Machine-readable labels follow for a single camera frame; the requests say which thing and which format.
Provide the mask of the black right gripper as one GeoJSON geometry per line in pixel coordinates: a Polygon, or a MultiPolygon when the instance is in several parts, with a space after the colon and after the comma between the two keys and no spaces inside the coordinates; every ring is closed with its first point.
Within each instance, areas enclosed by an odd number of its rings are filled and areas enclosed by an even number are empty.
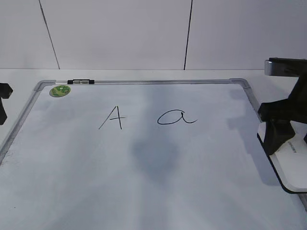
{"type": "Polygon", "coordinates": [[[295,136],[290,121],[307,123],[307,73],[302,73],[288,98],[262,103],[258,114],[266,122],[263,147],[273,155],[286,141],[295,136]]]}

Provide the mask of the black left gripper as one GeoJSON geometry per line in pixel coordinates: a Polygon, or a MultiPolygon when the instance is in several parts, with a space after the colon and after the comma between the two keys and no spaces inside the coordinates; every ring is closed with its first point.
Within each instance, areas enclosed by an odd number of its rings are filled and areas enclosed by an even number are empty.
{"type": "Polygon", "coordinates": [[[8,99],[13,92],[13,89],[8,83],[0,83],[0,125],[3,125],[7,120],[7,115],[2,104],[2,98],[8,99]]]}

